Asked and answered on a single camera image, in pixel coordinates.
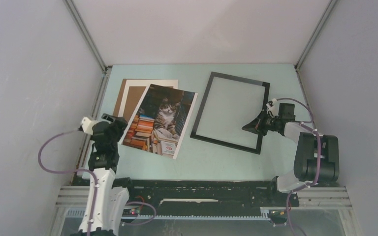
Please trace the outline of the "brown frame backing board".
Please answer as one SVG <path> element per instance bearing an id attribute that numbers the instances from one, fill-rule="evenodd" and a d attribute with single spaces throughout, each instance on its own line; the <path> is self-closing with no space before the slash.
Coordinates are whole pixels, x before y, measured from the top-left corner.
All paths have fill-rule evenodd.
<path id="1" fill-rule="evenodd" d="M 129 121 L 147 84 L 148 80 L 144 79 L 123 79 L 113 115 Z"/>

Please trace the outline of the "cat photo print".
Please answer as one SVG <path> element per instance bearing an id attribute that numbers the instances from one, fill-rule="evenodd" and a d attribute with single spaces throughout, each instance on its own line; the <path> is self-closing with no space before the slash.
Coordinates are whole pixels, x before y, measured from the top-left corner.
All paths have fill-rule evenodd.
<path id="1" fill-rule="evenodd" d="M 150 84 L 140 98 L 121 145 L 176 159 L 198 94 Z"/>

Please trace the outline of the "black picture frame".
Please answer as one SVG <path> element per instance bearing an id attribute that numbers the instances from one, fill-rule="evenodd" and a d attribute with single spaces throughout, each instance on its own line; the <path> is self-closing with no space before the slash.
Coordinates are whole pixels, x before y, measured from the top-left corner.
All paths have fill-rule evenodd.
<path id="1" fill-rule="evenodd" d="M 211 72 L 191 138 L 260 155 L 263 136 L 243 127 L 265 109 L 269 92 L 269 82 Z"/>

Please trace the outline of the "white photo mat board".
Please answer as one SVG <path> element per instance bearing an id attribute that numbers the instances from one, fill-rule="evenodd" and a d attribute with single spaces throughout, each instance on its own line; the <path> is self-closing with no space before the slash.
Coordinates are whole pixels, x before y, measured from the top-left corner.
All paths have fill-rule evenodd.
<path id="1" fill-rule="evenodd" d="M 177 89 L 178 80 L 157 79 L 123 79 L 113 115 L 130 120 L 134 110 L 138 107 L 140 98 L 150 84 Z"/>

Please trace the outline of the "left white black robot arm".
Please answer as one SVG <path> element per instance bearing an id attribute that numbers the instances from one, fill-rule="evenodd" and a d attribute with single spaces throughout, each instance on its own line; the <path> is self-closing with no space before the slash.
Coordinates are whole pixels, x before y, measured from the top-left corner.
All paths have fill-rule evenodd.
<path id="1" fill-rule="evenodd" d="M 125 205 L 135 201 L 134 189 L 113 186 L 120 157 L 118 143 L 126 127 L 123 117 L 107 114 L 102 120 L 84 117 L 81 121 L 80 130 L 93 144 L 88 161 L 90 190 L 77 236 L 117 236 Z"/>

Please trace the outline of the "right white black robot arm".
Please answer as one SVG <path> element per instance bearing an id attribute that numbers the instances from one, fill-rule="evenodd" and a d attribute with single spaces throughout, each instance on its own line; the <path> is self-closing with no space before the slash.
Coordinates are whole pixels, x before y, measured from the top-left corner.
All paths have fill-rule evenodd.
<path id="1" fill-rule="evenodd" d="M 277 100 L 269 101 L 259 115 L 242 130 L 265 136 L 277 132 L 296 145 L 293 169 L 276 177 L 276 186 L 267 191 L 267 201 L 278 206 L 286 200 L 286 193 L 296 193 L 320 182 L 336 182 L 339 178 L 339 140 L 323 135 L 295 118 L 295 106 L 281 103 L 278 115 L 273 114 Z"/>

